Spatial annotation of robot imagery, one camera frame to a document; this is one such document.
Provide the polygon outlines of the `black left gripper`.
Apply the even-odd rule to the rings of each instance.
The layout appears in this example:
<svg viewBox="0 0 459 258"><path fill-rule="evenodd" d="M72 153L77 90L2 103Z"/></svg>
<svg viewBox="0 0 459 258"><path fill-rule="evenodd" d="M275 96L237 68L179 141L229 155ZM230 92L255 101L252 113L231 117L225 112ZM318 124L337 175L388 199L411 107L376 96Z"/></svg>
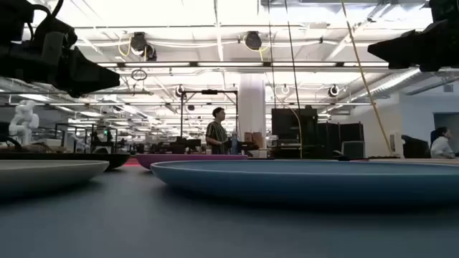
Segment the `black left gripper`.
<svg viewBox="0 0 459 258"><path fill-rule="evenodd" d="M71 97L120 85L120 75L91 62L75 47L73 34L48 32L38 47L34 41L0 43L0 77L57 84Z"/></svg>

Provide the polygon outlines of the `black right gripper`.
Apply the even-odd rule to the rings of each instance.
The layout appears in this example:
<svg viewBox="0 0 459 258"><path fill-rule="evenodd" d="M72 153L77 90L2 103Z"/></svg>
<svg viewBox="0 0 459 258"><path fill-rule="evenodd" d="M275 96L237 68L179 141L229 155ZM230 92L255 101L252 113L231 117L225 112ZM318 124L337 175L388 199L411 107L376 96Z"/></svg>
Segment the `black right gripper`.
<svg viewBox="0 0 459 258"><path fill-rule="evenodd" d="M420 66L423 72L437 72L442 67L459 68L459 0L429 0L428 4L432 23L422 32L421 62L416 46L421 33L415 30L370 44L367 52L383 59L389 69Z"/></svg>

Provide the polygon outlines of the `black plastic plate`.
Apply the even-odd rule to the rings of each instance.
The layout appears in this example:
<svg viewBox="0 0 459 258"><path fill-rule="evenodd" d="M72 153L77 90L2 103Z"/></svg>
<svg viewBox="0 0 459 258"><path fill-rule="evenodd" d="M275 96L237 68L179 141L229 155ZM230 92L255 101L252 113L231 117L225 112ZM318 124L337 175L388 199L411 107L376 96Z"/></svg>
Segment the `black plastic plate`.
<svg viewBox="0 0 459 258"><path fill-rule="evenodd" d="M124 153L0 153L0 160L108 161L106 171L124 165L130 157L130 154Z"/></svg>

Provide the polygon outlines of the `beige plastic plate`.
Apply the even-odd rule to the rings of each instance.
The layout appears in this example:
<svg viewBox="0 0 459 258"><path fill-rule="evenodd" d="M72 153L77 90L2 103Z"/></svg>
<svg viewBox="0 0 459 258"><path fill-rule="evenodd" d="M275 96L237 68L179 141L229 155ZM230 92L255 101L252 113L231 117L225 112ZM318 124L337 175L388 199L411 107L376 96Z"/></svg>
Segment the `beige plastic plate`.
<svg viewBox="0 0 459 258"><path fill-rule="evenodd" d="M384 159L361 159L356 162L377 163L418 163L459 166L459 159L431 159L431 158L384 158Z"/></svg>

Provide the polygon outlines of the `purple plastic plate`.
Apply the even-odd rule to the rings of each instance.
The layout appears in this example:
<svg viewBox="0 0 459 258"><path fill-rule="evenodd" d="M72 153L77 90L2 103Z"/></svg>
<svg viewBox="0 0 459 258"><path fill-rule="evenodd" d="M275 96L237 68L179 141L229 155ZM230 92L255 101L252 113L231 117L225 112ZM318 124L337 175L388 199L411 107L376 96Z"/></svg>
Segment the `purple plastic plate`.
<svg viewBox="0 0 459 258"><path fill-rule="evenodd" d="M247 160L246 155L207 155L207 154L138 154L141 166L149 169L151 164L171 161L230 161Z"/></svg>

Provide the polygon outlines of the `large blue plastic plate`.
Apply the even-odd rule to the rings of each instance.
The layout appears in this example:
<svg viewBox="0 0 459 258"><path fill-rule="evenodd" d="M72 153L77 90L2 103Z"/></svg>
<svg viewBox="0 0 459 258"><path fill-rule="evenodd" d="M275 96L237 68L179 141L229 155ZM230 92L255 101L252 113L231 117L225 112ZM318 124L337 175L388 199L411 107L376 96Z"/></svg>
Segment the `large blue plastic plate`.
<svg viewBox="0 0 459 258"><path fill-rule="evenodd" d="M171 161L151 164L165 184L244 201L314 206L459 203L459 166L374 161Z"/></svg>

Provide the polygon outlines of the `black office chair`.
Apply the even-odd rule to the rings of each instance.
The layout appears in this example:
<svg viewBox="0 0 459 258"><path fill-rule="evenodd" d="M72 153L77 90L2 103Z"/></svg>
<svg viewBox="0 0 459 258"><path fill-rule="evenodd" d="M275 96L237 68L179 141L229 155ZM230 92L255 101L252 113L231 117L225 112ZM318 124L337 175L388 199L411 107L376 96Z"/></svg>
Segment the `black office chair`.
<svg viewBox="0 0 459 258"><path fill-rule="evenodd" d="M412 138L408 135L401 136L403 156L405 158L430 158L430 148L427 141Z"/></svg>

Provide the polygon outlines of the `seated person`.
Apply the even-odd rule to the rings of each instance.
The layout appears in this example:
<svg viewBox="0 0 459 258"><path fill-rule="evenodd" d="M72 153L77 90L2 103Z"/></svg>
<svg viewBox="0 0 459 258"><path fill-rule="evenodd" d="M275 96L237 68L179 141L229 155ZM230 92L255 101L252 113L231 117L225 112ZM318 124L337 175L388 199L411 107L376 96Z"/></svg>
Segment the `seated person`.
<svg viewBox="0 0 459 258"><path fill-rule="evenodd" d="M447 127L434 129L430 134L430 156L435 159L456 159L456 154L449 145L452 137Z"/></svg>

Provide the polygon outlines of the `black desk monitors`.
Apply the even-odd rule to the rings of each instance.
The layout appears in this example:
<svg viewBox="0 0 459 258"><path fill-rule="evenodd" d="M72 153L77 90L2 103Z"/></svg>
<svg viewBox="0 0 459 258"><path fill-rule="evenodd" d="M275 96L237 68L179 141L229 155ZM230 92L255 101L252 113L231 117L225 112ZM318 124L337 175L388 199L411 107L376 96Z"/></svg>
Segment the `black desk monitors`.
<svg viewBox="0 0 459 258"><path fill-rule="evenodd" d="M158 142L139 144L136 152L140 154L192 154L198 153L202 146L200 139L186 139L178 137L174 142Z"/></svg>

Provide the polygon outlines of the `large cream plastic plate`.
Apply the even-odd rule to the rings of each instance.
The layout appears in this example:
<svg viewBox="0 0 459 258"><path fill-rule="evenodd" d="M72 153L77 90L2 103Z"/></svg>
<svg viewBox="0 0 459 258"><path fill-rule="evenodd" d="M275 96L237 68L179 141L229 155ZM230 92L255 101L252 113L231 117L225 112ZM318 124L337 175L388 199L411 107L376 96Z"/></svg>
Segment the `large cream plastic plate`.
<svg viewBox="0 0 459 258"><path fill-rule="evenodd" d="M84 183L108 166L107 161L0 160L0 200Z"/></svg>

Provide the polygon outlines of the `large black monitor cabinet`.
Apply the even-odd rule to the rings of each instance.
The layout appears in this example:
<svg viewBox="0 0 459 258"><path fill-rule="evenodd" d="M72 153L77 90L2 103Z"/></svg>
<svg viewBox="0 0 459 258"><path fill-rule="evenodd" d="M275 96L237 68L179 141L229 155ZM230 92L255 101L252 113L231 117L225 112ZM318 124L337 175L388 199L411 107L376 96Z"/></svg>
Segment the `large black monitor cabinet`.
<svg viewBox="0 0 459 258"><path fill-rule="evenodd" d="M318 113L310 105L302 109L271 110L271 133L276 137L272 156L282 159L307 159L317 156Z"/></svg>

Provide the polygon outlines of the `standing person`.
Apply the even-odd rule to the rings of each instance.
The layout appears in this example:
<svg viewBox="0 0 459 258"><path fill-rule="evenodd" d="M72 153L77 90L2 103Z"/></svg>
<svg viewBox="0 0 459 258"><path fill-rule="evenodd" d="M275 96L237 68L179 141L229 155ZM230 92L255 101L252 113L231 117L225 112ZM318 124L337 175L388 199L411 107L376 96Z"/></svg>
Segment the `standing person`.
<svg viewBox="0 0 459 258"><path fill-rule="evenodd" d="M227 132L222 126L226 114L224 108L217 107L212 111L213 121L207 126L206 143L211 149L212 155L228 154L225 143L228 141Z"/></svg>

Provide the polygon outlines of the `white square pillar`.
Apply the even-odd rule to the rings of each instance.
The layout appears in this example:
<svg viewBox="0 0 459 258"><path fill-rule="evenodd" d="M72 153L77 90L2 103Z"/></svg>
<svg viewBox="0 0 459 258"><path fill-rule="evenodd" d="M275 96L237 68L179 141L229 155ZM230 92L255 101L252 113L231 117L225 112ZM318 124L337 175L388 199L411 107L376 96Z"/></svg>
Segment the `white square pillar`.
<svg viewBox="0 0 459 258"><path fill-rule="evenodd" d="M238 87L239 134L244 141L245 132L261 132L266 136L265 77L263 74L241 74ZM254 158L267 158L264 148L253 152Z"/></svg>

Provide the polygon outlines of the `brown boxes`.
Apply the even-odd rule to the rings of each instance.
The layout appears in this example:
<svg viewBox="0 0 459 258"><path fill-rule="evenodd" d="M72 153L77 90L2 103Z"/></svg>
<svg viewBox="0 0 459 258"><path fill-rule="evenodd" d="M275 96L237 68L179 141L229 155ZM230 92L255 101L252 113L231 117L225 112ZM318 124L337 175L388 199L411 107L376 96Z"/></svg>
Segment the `brown boxes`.
<svg viewBox="0 0 459 258"><path fill-rule="evenodd" d="M257 149L264 148L265 138L261 132L245 132L244 133L244 142L250 143L251 146L256 147Z"/></svg>

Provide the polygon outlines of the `silver ventilation duct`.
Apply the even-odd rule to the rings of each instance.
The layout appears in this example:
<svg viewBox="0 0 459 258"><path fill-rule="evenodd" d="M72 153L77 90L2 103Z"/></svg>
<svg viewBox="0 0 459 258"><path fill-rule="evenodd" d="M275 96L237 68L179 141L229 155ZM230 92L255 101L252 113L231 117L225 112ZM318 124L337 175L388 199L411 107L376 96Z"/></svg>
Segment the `silver ventilation duct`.
<svg viewBox="0 0 459 258"><path fill-rule="evenodd" d="M369 95L375 95L377 93L383 92L390 88L397 86L404 81L411 79L414 76L420 74L420 70L418 68L410 69L405 72L395 73L393 75L389 75L377 82L371 83L368 87L364 87L358 93L353 94L350 98L346 98L345 100L341 100L341 105L351 105L352 103L357 103L357 101L363 100L368 98Z"/></svg>

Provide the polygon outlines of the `black workstation frame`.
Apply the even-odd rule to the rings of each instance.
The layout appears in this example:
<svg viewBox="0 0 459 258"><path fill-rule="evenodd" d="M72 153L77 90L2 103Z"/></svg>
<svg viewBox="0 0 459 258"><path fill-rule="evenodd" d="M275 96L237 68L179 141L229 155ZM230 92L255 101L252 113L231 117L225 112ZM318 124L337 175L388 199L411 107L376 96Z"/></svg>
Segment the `black workstation frame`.
<svg viewBox="0 0 459 258"><path fill-rule="evenodd" d="M57 123L54 137L70 153L117 152L118 129L95 123Z"/></svg>

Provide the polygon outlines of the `black metal frame rig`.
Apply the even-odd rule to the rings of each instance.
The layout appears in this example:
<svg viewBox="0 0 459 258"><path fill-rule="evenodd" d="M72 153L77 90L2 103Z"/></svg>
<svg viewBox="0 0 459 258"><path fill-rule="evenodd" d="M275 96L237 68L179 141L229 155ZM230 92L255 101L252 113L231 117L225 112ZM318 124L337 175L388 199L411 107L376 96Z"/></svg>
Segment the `black metal frame rig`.
<svg viewBox="0 0 459 258"><path fill-rule="evenodd" d="M182 90L179 94L180 96L180 137L183 137L183 129L184 129L184 96L185 94L190 93L191 96L189 96L186 100L191 100L193 96L196 94L201 94L201 95L218 95L218 94L223 94L225 95L229 100L232 101L233 105L236 108L236 117L235 117L235 122L236 122L236 131L238 131L238 123L239 123L239 98L238 98L238 91L237 90ZM228 94L234 94L235 99L231 99Z"/></svg>

